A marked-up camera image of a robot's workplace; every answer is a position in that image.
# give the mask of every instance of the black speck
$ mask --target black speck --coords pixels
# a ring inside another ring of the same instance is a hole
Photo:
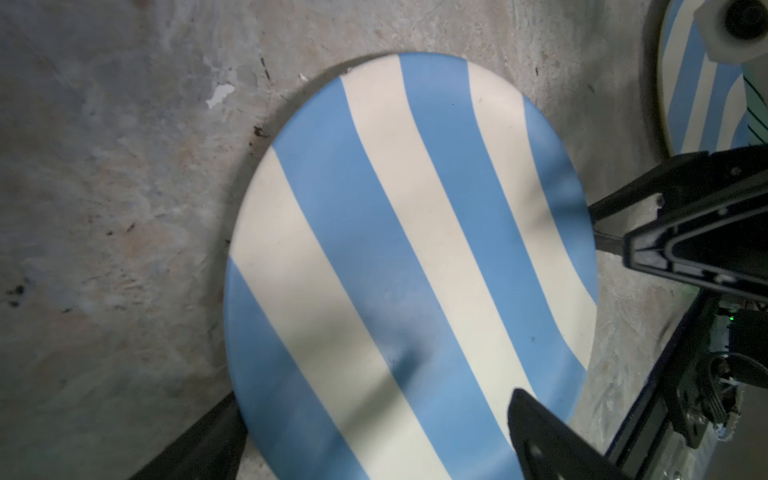
[[[266,69],[266,63],[264,63],[264,57],[261,58],[261,66],[264,67],[264,74],[266,75],[266,79],[272,81],[272,78],[270,77],[270,71]]]
[[[253,134],[261,138],[269,138],[270,136],[264,133],[262,127],[253,126]]]

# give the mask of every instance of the black hole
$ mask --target black hole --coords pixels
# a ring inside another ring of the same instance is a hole
[[[725,28],[739,40],[755,40],[768,32],[768,10],[758,0],[734,0],[725,14]]]

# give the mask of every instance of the cream stripe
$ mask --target cream stripe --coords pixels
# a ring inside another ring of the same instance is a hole
[[[342,76],[357,133],[499,428],[533,393],[413,120],[397,55]]]
[[[682,154],[699,151],[701,135],[704,133],[704,124],[707,122],[707,110],[710,107],[710,97],[712,96],[712,86],[715,83],[716,72],[717,63],[704,55],[699,84],[696,86],[696,97],[694,98],[694,105],[690,109],[688,129],[685,132],[683,149],[680,152]]]
[[[730,149],[730,145],[733,143],[733,136],[736,134],[736,128],[746,113],[746,92],[744,88],[744,76],[739,75],[725,99],[723,123],[720,124],[720,136],[717,138],[717,151]]]
[[[239,218],[233,261],[369,477],[449,479],[272,148]]]
[[[670,112],[672,95],[677,84],[677,77],[680,75],[685,48],[688,45],[688,36],[694,24],[694,12],[703,3],[703,0],[684,0],[672,24],[667,49],[664,50],[661,58],[661,92],[664,96],[664,117]]]
[[[565,342],[589,365],[597,307],[571,263],[541,187],[522,94],[506,80],[469,64],[475,117],[538,281]]]

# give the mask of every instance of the paint chip on floor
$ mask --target paint chip on floor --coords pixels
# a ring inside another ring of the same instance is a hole
[[[235,91],[235,86],[232,84],[217,85],[214,89],[214,96],[210,100],[206,100],[205,103],[208,104],[208,108],[213,108],[224,101],[224,98],[233,91]]]

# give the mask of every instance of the concrete floor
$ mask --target concrete floor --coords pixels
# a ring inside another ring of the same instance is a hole
[[[561,135],[590,202],[650,169],[649,4],[2,2],[5,474],[127,478],[231,390],[221,302],[237,208],[271,137],[350,65],[438,51],[506,77]],[[209,108],[221,84],[234,91]],[[594,353],[571,425],[604,450],[695,292],[610,254],[598,265]],[[240,478],[270,478],[252,445]]]

